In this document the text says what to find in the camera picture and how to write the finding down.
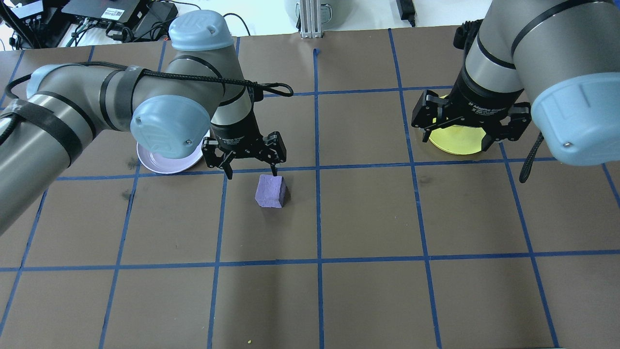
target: purple foam block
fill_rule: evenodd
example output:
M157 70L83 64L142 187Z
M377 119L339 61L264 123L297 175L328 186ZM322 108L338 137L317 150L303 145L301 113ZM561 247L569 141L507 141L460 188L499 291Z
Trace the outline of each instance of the purple foam block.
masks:
M259 186L256 188L256 202L260 207L274 207L281 209L284 205L284 193L286 184L282 176L272 176L262 174L259 179Z

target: black electronic device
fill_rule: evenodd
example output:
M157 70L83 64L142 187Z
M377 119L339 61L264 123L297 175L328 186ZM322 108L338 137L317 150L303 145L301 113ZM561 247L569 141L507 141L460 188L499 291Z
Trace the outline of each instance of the black electronic device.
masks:
M43 13L43 0L33 1L20 7L13 7L11 11L13 11L15 16L19 19L35 17Z
M133 30L135 41L154 41L167 33L172 19L177 17L179 10L171 2L152 2L149 11Z
M76 22L97 19L98 27L133 28L146 14L149 0L70 0L63 13L74 15Z
M38 0L23 3L26 4L11 9L22 21L22 29L32 33L40 42L41 48L58 46L69 29L73 17L63 14L59 7L51 7L49 4L62 4L63 1ZM12 38L9 44L16 49L31 48L30 44L21 37L19 31L16 30L16 32L16 38Z

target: blue tape line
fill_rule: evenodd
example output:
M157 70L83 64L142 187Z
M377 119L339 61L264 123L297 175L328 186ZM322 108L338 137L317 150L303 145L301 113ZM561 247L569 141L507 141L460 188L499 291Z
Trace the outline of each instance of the blue tape line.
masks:
M512 162L525 162L525 158L514 158L514 159L508 159L508 162L512 163ZM540 162L540 161L557 161L556 158L535 158L534 161L536 162Z
M215 249L215 264L213 270L213 287L211 289L211 307L209 311L209 330L206 339L207 349L213 348L213 326L215 323L215 301L218 295L218 279L219 279L219 265L222 254L222 236L224 233L224 210L226 208L226 191L228 190L228 178L223 176L222 182L222 199L219 205L219 227L218 227L218 244Z
M166 54L166 46L168 41L163 41L161 44L161 54L159 55L159 65L157 71L161 71L161 67L164 65L164 55Z
M525 159L508 159L508 162L523 162ZM478 164L478 163L503 163L502 159L485 159L485 160L447 160L447 161L420 161L415 162L415 166L435 166L435 165L463 165L463 164ZM537 158L535 161L557 161L555 158ZM405 167L410 166L410 163L367 163L367 164L352 164L352 165L321 165L320 170L340 170L347 168L377 168L377 167ZM316 170L316 166L294 166L294 167L282 167L278 171L313 171ZM245 168L235 170L235 173L266 173L271 172L268 168ZM222 171L184 171L180 173L140 173L138 177L169 177L169 176L200 176L200 175L221 175ZM58 177L58 181L100 181L108 179L128 179L133 178L133 174L118 174L115 176L65 176Z
M127 203L127 212L125 214L125 222L123 223L123 232L121 234L120 243L118 244L118 254L116 265L114 268L114 276L112 276L112 285L110 287L110 296L108 297L108 304L105 308L104 325L101 328L101 337L99 338L99 349L103 349L105 342L105 334L108 329L108 321L110 320L110 311L112 310L112 302L114 301L114 294L116 292L116 284L118 281L118 271L120 269L120 262L123 258L123 250L125 249L125 239L127 238L127 229L129 228L129 219L131 217L131 209L133 207L133 200L136 197L136 189L138 188L138 175L140 174L140 161L136 165L136 171L133 175L133 186L131 187L131 195L129 196L129 202Z
M319 349L325 348L325 325L323 318L323 242L321 237L321 156L319 143L319 60L320 49L312 50L314 68L314 162L316 164L316 256L317 293L319 306Z
M140 173L139 177L173 177L173 176L200 176L200 175L221 175L222 171L187 171L179 173Z
M22 57L24 57L24 52L26 50L22 50L19 53L19 58L17 59L17 63L15 63L15 68L13 68L13 73L11 73L11 77L9 78L9 82L15 80L15 74L17 74L17 69L19 69L19 64L22 63ZM2 94L2 98L0 98L0 105L4 103L4 99L6 98L6 93Z
M579 250L579 251L551 251L534 252L536 257L559 257L559 256L598 256L598 255L620 255L620 250ZM423 261L426 258L432 261L441 260L489 260L502 258L529 258L528 252L521 253L482 253L471 255L429 255L424 256L382 256L382 257L340 257L340 258L321 258L322 264L336 263L380 263L391 261ZM196 263L160 263L160 264L132 264L132 265L76 265L76 266L25 266L23 272L29 271L67 271L67 270L140 270L140 269L176 269L176 268L212 268L215 265L220 267L232 266L267 266L267 265L309 265L319 262L318 258L302 258L292 260L250 260L250 261L220 261L215 262L196 262ZM0 272L18 271L19 268L0 268Z
M411 166L410 163L368 163L359 165L324 165L319 166L321 170L341 170L343 168L377 168L377 167L405 167Z
M421 89L452 89L452 85L450 85L450 86L448 86L448 85L444 85L444 86L415 86L415 87L402 88L403 91L417 91L417 90L421 90Z
M345 257L323 258L323 263L373 263L390 261L423 261L424 256L387 256L387 257Z
M436 255L428 256L432 261L449 260L492 260L498 258L529 258L529 253L484 253L480 255Z
M428 298L430 301L431 315L433 317L433 326L435 328L435 341L437 344L437 348L441 349L441 334L439 331L439 320L437 317L437 308L435 304L435 290L433 289L433 276L431 274L430 269L430 259L428 257L428 247L426 241L426 233L424 231L424 219L422 215L422 205L420 204L420 193L418 189L418 179L415 173L415 161L414 154L411 149L410 135L409 135L409 123L407 121L407 111L405 110L405 99L402 88L402 80L401 80L401 69L398 65L398 57L396 55L396 46L394 45L394 37L392 36L392 29L387 30L387 34L389 35L389 42L392 48L392 56L394 58L394 67L396 69L396 79L398 81L398 89L399 89L399 97L401 99L401 112L402 112L402 123L403 128L405 130L405 141L407 143L407 151L409 153L409 161L411 162L411 177L413 179L414 185L414 194L415 194L415 203L418 214L418 224L420 226L420 238L422 240L422 251L424 253L424 267L426 269L427 274L427 284L428 284Z
M620 250L534 252L536 257L620 255Z
M103 181L106 179L128 179L133 178L133 174L120 174L118 176L67 176L58 177L57 181Z
M618 204L618 208L620 208L620 195L618 195L618 190L616 189L616 185L614 184L614 180L611 178L611 174L609 173L609 169L607 169L606 164L603 164L603 172L605 172L605 176L607 177L607 181L609 182L611 192L614 193L616 203Z
M220 262L219 266L257 266L257 265L289 265L289 264L316 264L319 260L316 258L307 258L300 260L257 260L257 261L225 261Z
M559 342L557 340L556 328L553 326L553 320L551 319L551 312L549 310L549 304L547 303L547 296L545 295L543 288L543 281L541 279L540 272L538 270L538 263L536 262L536 255L534 254L534 248L532 247L532 241L529 238L528 226L525 223L525 216L523 215L523 208L521 207L521 201L519 200L519 194L516 191L515 179L512 176L512 170L508 157L506 156L506 150L502 143L500 143L500 150L502 151L502 157L504 158L504 166L506 166L506 173L508 174L508 180L512 189L513 197L515 198L516 210L521 220L521 227L523 228L523 236L525 237L525 243L528 246L530 260L532 262L532 268L534 269L534 276L536 277L536 284L538 285L538 291L541 296L541 302L544 309L545 316L547 317L547 324L549 326L549 332L551 333L551 339L553 340L553 346L559 348Z
M88 60L87 61L91 61L92 60L92 56L95 53L95 45L91 46L91 52L90 54L88 54Z
M2 332L4 331L4 326L6 325L6 319L9 316L9 311L11 310L13 299L15 298L15 293L17 291L17 285L19 284L19 280L22 277L22 272L26 264L26 259L28 258L28 253L30 252L30 247L32 246L32 240L34 239L35 232L37 231L39 219L41 218L41 211L43 210L43 205L45 204L46 198L47 198L47 190L43 192L43 196L41 197L41 201L39 202L37 214L35 215L35 219L32 222L32 228L30 229L30 235L28 236L28 241L26 242L26 248L24 249L24 254L22 255L22 262L19 265L17 274L15 275L15 281L13 282L13 287L11 288L11 294L9 295L9 300L6 302L6 308L4 309L4 315L2 315L2 320L0 320L0 337L2 336Z
M448 161L420 161L416 162L416 166L437 166L437 165L466 165L477 163L503 163L501 159L488 160L448 160Z
M397 92L398 88L374 88L374 89L346 89L342 91L318 91L318 94L351 94L351 93L375 93Z

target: gray robot arm segment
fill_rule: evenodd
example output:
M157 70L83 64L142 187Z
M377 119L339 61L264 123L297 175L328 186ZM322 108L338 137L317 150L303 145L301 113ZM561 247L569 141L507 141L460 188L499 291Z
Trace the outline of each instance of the gray robot arm segment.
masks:
M283 145L270 146L258 130L250 88L239 84L244 78L224 19L213 11L195 11L170 29L178 53L165 75L137 66L75 64L41 67L32 75L28 100L15 100L2 113L23 122L0 148L0 234L104 129L131 131L149 150L183 157L202 146L211 128L211 148L245 155L237 158L268 158L273 170L274 160L286 160ZM209 77L215 79L204 81ZM230 135L236 143L227 143ZM209 156L207 163L230 169L232 158L223 163Z
M618 32L620 11L612 1L495 0L477 34L472 31L447 100L425 91L412 126L425 130L424 142L439 128L481 127L487 150L496 141L518 140L533 120L560 161L620 160ZM524 89L531 113L529 105L515 105Z

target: wire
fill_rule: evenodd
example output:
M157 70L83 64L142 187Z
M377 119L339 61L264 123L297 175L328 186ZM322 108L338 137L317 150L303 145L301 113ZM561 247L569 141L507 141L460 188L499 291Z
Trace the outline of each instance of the wire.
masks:
M222 17L226 17L226 16L235 16L235 17L237 17L238 19L240 19L240 20L241 20L241 23L243 23L243 26L246 28L246 31L247 31L247 36L249 36L249 37L251 37L251 36L252 36L252 34L250 34L250 30L247 28L247 24L246 24L246 22L243 20L243 18L241 18L241 16L240 16L240 15L238 15L238 14L236 14L236 13L229 12L229 13L227 13L227 14L223 15Z
M119 64L115 64L115 63L109 63L109 62L102 62L102 61L90 61L90 62L81 62L81 63L76 63L79 65L83 65L83 66L106 66L108 68L113 68L113 69L117 69L117 70L125 70L127 69L126 65L119 65ZM292 97L293 95L293 88L287 84L284 83L267 83L267 84L259 84L259 83L255 83L253 81L249 81L249 80L237 80L237 79L228 79L228 78L216 78L214 76L202 76L202 75L183 75L183 74L170 74L170 73L161 73L158 71L151 71L151 70L145 70L143 75L145 76L155 76L157 78L162 78L162 79L174 79L174 80L187 80L187 81L204 81L207 83L219 83L219 84L230 84L230 85L238 85L238 86L245 86L245 87L251 87L251 88L255 88L255 89L259 89L262 91L266 91L266 92L270 92L273 94L277 94L279 96L284 96L284 97ZM30 74L28 75L24 75L21 78L15 79L14 81L11 81L8 85L6 85L6 87L4 88L4 92L6 93L7 97L9 98L13 98L13 99L17 99L19 98L17 95L15 95L13 93L13 88L23 82L26 82L30 79ZM281 91L281 90L277 90L275 88L285 88L287 89L287 91Z
M98 22L95 21L85 29L81 29L76 32L76 47L78 46L79 42L82 41L82 38L86 35L86 32L97 27L97 24Z
M9 136L13 133L13 131L15 130L15 128L17 127L17 124L19 124L19 122L21 121L22 117L12 113L9 114L11 118L11 121L9 121L9 125L6 127L6 129L4 129L4 132L0 135L0 145L2 145L8 138Z
M155 0L155 1L159 1L159 2L172 2L174 4L181 4L181 5L191 5L191 6L197 7L199 10L202 10L200 8L200 6L198 6L196 4L190 4L189 2L180 2L180 1L174 1L174 0Z
M538 138L534 142L534 146L532 150L529 151L528 157L525 159L523 163L523 167L521 168L521 173L519 174L519 182L525 183L528 180L530 172L532 172L532 166L534 165L534 159L536 158L536 152L538 152L538 148L543 144L544 136L543 133L538 134Z
M166 24L172 22L175 19L176 18L165 20L164 22L161 22L159 24L157 24L157 22L153 23L153 26L151 27L151 29L149 31L145 32L144 34L140 35L139 37L135 37L131 42L137 42L138 39L141 39L141 38L145 37L147 34L149 34L151 36L151 38L152 38L154 30L157 30L157 29L165 27Z
M157 2L157 1L154 0L154 1L151 1L151 2L146 4L146 8L149 9L149 13L151 13L151 11L153 11L151 9L151 7L152 7L154 2ZM157 13L157 11L153 11L152 13L155 15L155 17L157 17L157 19L159 19L160 22L164 21L164 19L162 17L159 17L159 14Z
M25 27L23 23L20 23L20 20L15 16L10 7L8 7L4 2L0 1L0 17L6 20L7 24L13 28L18 34L18 36L22 37L30 48L42 48L41 43L38 41L38 38L32 31L27 32L25 29L29 30L28 27Z

